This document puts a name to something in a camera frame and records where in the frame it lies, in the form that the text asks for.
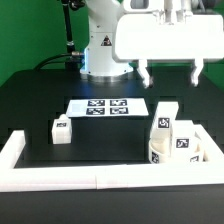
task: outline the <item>white block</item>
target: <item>white block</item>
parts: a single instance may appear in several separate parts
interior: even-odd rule
[[[194,152],[197,143],[195,139],[195,127],[192,121],[173,121],[170,133],[170,150],[172,157],[180,157]]]
[[[53,144],[69,144],[72,138],[71,119],[66,115],[61,115],[59,119],[54,120],[52,128]]]
[[[178,102],[159,102],[150,131],[151,139],[170,137],[170,126],[178,111]]]

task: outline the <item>green wall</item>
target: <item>green wall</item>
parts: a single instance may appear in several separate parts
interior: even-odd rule
[[[0,85],[16,71],[32,69],[41,60],[66,52],[60,1],[1,0],[0,9]],[[216,11],[224,15],[224,2]],[[71,21],[77,49],[83,50],[89,38],[87,9],[71,11]],[[207,64],[204,71],[224,90],[223,61]]]

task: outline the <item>white paper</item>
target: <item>white paper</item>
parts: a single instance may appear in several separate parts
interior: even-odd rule
[[[70,100],[68,117],[147,116],[143,98]]]

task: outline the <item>black table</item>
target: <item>black table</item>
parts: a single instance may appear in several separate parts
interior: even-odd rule
[[[0,149],[13,130],[29,143],[16,168],[148,163],[147,143],[159,101],[178,101],[177,119],[202,124],[224,150],[224,93],[190,68],[152,68],[155,85],[134,78],[100,85],[64,70],[15,73],[0,88]],[[70,99],[144,98],[145,117],[73,118],[70,145],[53,145],[53,120]],[[0,194],[0,223],[222,223],[224,186],[178,186]]]

